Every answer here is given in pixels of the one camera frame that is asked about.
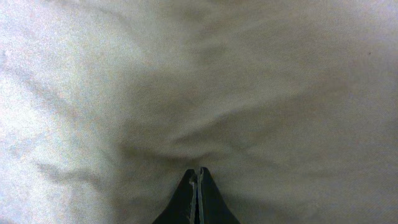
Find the khaki shorts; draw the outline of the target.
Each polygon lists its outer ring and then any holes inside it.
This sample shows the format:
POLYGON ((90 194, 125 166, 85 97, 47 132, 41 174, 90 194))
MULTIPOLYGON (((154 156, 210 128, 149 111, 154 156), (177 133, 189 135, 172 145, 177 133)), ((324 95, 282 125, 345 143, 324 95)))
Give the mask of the khaki shorts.
POLYGON ((396 1, 2 1, 1 222, 397 222, 396 1))

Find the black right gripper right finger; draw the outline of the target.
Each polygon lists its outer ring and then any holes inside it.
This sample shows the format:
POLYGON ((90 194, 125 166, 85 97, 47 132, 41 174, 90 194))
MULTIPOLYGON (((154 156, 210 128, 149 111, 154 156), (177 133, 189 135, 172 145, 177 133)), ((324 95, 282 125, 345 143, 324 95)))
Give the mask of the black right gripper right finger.
POLYGON ((198 214, 199 224, 240 224, 206 167, 200 168, 198 176, 198 214))

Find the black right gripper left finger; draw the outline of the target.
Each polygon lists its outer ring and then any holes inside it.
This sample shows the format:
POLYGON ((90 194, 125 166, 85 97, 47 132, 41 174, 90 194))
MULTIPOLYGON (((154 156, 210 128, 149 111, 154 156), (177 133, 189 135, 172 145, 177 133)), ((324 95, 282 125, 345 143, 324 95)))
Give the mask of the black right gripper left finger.
POLYGON ((153 224, 195 224, 197 204, 197 175, 188 169, 172 198, 153 224))

